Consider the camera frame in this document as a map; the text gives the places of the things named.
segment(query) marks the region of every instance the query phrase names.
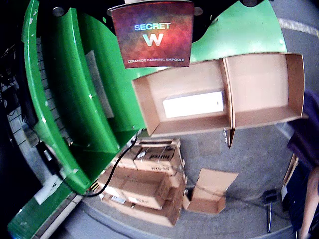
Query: cardboard box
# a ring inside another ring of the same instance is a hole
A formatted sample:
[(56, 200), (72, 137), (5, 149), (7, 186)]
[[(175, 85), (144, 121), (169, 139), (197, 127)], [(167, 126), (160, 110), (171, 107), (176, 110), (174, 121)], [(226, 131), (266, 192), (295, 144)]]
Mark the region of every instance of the cardboard box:
[(161, 209), (170, 189), (165, 173), (135, 171), (121, 187), (128, 201), (154, 209)]
[(171, 196), (171, 200), (165, 201), (161, 210), (134, 205), (127, 201), (118, 203), (117, 201), (112, 200), (111, 195), (106, 195), (102, 199), (102, 202), (131, 217), (166, 227), (173, 227), (176, 224), (182, 206), (184, 190), (185, 185), (183, 184), (172, 190), (173, 195)]
[(202, 168), (193, 192), (183, 197), (183, 207), (197, 213), (220, 213), (226, 207), (226, 190), (237, 176)]
[[(132, 81), (151, 136), (274, 124), (301, 117), (304, 64), (300, 54), (253, 53), (169, 68)], [(167, 118), (163, 101), (184, 95), (223, 92), (222, 112)]]
[[(113, 167), (108, 167), (106, 171), (98, 178), (97, 182), (101, 188), (104, 187), (105, 183), (109, 179), (112, 169)], [(127, 180), (131, 174), (132, 169), (116, 168), (112, 179), (104, 192), (117, 197), (125, 197), (121, 191), (121, 187), (124, 184), (125, 180)]]
[[(99, 177), (98, 183), (101, 187), (108, 180), (111, 170), (112, 167), (109, 167)], [(161, 209), (170, 186), (169, 176), (165, 173), (116, 168), (105, 192), (138, 205)]]
[(165, 172), (174, 175), (180, 170), (180, 153), (172, 147), (150, 147), (143, 148), (140, 152), (144, 154), (141, 158), (136, 158), (134, 164), (138, 170)]
[[(121, 152), (119, 152), (114, 159), (111, 161), (111, 164), (114, 166), (116, 161), (119, 159), (119, 156), (124, 152), (124, 150), (127, 149), (127, 147), (124, 147)], [(140, 150), (142, 149), (141, 146), (134, 145), (120, 160), (118, 163), (118, 167), (122, 168), (131, 168), (137, 170), (137, 167), (134, 164), (134, 159), (139, 154)]]
[(165, 147), (167, 145), (176, 146), (180, 148), (180, 139), (179, 138), (170, 138), (170, 139), (149, 139), (149, 138), (138, 138), (136, 145), (141, 147)]

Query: green shelf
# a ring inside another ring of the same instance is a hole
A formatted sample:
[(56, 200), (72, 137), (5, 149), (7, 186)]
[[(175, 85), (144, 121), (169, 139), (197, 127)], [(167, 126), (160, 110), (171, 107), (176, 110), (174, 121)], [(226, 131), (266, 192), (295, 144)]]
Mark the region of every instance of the green shelf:
[(34, 126), (34, 130), (40, 139), (54, 150), (58, 160), (63, 165), (64, 173), (67, 175), (65, 180), (68, 184), (78, 193), (84, 193), (91, 185), (92, 180), (86, 176), (72, 156), (46, 103), (36, 49), (38, 7), (39, 2), (37, 0), (30, 2), (25, 14), (22, 33), (26, 76), (31, 99), (39, 119)]
[(116, 153), (120, 146), (96, 94), (82, 47), (76, 10), (41, 15), (43, 60), (48, 85), (73, 142), (88, 151)]
[(7, 229), (11, 236), (15, 239), (32, 238), (70, 193), (70, 190), (61, 184), (41, 205), (35, 198), (30, 199), (8, 224)]

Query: white stripe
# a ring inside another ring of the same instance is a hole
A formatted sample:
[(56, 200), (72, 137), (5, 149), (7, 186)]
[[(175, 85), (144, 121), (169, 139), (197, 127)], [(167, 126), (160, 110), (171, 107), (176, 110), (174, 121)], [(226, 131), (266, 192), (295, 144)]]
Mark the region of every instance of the white stripe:
[(292, 21), (284, 18), (278, 18), (278, 22), (281, 28), (305, 32), (314, 36), (317, 36), (319, 38), (319, 31), (318, 29), (308, 26), (306, 24), (303, 24), (298, 21)]

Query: green display stand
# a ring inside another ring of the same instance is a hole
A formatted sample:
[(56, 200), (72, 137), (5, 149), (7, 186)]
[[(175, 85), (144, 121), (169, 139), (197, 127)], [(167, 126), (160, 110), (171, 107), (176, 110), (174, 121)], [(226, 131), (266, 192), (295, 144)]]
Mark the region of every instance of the green display stand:
[[(54, 69), (60, 65), (65, 75), (58, 80), (67, 81), (62, 84), (65, 87), (64, 93), (69, 95), (61, 94), (58, 86), (55, 94), (61, 96), (57, 107), (63, 116), (75, 113), (69, 119), (74, 125), (65, 120), (75, 141), (74, 146), (69, 148), (45, 103), (36, 53), (37, 12), (38, 1), (31, 0), (24, 18), (22, 36), (28, 86), (39, 118), (34, 129), (40, 139), (54, 149), (67, 174), (66, 181), (79, 193), (83, 193), (113, 158), (118, 145), (121, 147), (137, 129), (145, 127), (131, 80), (164, 67), (125, 69), (116, 37), (102, 23), (78, 13), (78, 27), (76, 11), (73, 9), (62, 18), (55, 19), (61, 32), (56, 32), (59, 35), (53, 35), (52, 38), (44, 36), (46, 39), (43, 39), (43, 44), (47, 54), (44, 59), (50, 55), (55, 56), (55, 60), (50, 60), (52, 69), (50, 66), (46, 66), (46, 69), (51, 77), (58, 76), (59, 72), (54, 72)], [(94, 50), (104, 89), (114, 113), (113, 119), (106, 120), (103, 117), (95, 98), (84, 61), (84, 54), (90, 50)], [(240, 2), (235, 3), (219, 16), (218, 21), (208, 28), (199, 41), (192, 44), (190, 58), (191, 62), (196, 62), (251, 52), (286, 52), (280, 26), (268, 1), (253, 8), (245, 7)], [(61, 66), (63, 61), (70, 65)], [(54, 84), (52, 79), (50, 85), (53, 88)], [(64, 112), (62, 104), (66, 99), (70, 100), (68, 106), (74, 108)], [(83, 128), (82, 132), (76, 130), (84, 124), (87, 128)], [(62, 184), (42, 205), (38, 205), (32, 198), (13, 218), (8, 230), (15, 238), (31, 238), (69, 193), (70, 190)]]

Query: stacked cardboard boxes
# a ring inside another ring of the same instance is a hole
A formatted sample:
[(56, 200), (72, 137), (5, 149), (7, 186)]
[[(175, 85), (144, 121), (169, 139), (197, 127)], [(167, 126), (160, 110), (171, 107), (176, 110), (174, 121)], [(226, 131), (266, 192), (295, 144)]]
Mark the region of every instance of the stacked cardboard boxes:
[[(179, 148), (179, 139), (139, 140), (115, 169), (102, 202), (129, 216), (174, 226), (186, 187)], [(104, 186), (112, 169), (109, 167), (101, 174), (99, 187)]]

